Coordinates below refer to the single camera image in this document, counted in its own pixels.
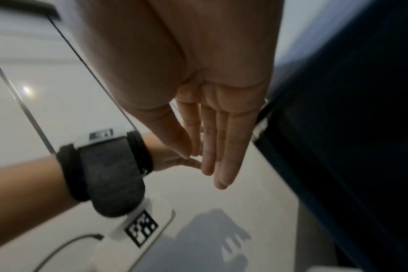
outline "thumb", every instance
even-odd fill
[[[169,104],[154,109],[125,109],[147,126],[162,143],[180,156],[183,158],[191,156],[191,139],[186,130],[178,122]]]

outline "metal strip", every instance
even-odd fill
[[[87,63],[84,61],[84,59],[77,53],[77,51],[74,49],[74,47],[71,45],[71,43],[69,42],[69,40],[62,34],[62,32],[59,30],[59,28],[56,26],[56,24],[53,22],[53,20],[47,16],[47,19],[50,21],[50,23],[54,26],[54,28],[56,28],[57,32],[59,32],[59,35],[62,36],[62,38],[66,41],[66,43],[69,45],[69,47],[74,51],[75,55],[79,58],[79,60],[83,63],[83,65],[87,68],[87,70],[91,73],[91,75],[93,76],[93,78],[96,80],[96,82],[98,82],[98,84],[101,86],[101,88],[105,91],[105,93],[109,96],[109,98],[111,99],[111,101],[113,101],[113,103],[117,106],[117,108],[120,110],[120,112],[123,114],[123,116],[129,121],[129,123],[134,127],[134,129],[136,131],[138,131],[138,129],[136,128],[136,126],[132,123],[132,121],[129,119],[129,117],[125,114],[125,112],[123,111],[123,109],[119,106],[119,104],[114,100],[114,98],[110,95],[110,93],[107,91],[107,89],[102,85],[101,81],[96,77],[96,75],[93,73],[93,71],[89,68],[89,66],[87,65]]]
[[[55,154],[55,149],[53,148],[52,144],[50,141],[47,139],[46,135],[44,134],[43,130],[41,127],[38,125],[38,122],[35,120],[34,116],[32,113],[29,111],[28,107],[25,105],[25,102],[21,98],[20,94],[17,92],[16,88],[14,88],[13,84],[11,81],[7,78],[5,75],[4,71],[0,67],[0,77],[3,79],[5,84],[7,84],[10,93],[14,96],[16,101],[19,103],[20,107],[22,108],[23,113],[26,115],[28,118],[29,122],[32,124],[34,127],[35,131],[37,132],[38,136],[40,137],[41,141],[43,141],[44,145],[46,146],[47,150],[50,152],[50,154]]]

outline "wrist-worn device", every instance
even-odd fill
[[[63,146],[56,155],[68,188],[78,201],[91,200],[106,217],[123,216],[144,198],[143,177],[152,157],[138,131],[100,130]]]

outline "qr code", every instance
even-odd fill
[[[158,228],[153,218],[143,211],[126,229],[125,232],[140,248]]]

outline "black cable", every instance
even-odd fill
[[[64,244],[62,244],[60,247],[56,248],[52,253],[50,253],[46,258],[44,258],[44,260],[32,271],[32,272],[38,272],[41,270],[41,268],[43,268],[43,266],[50,261],[51,258],[53,258],[54,255],[56,255],[57,253],[59,253],[59,251],[61,251],[62,249],[64,249],[65,247],[67,247],[68,245],[81,240],[81,239],[85,239],[85,238],[94,238],[98,241],[101,241],[104,238],[104,235],[99,234],[99,233],[95,233],[95,234],[84,234],[82,236],[78,236],[74,239],[71,239],[67,242],[65,242]]]

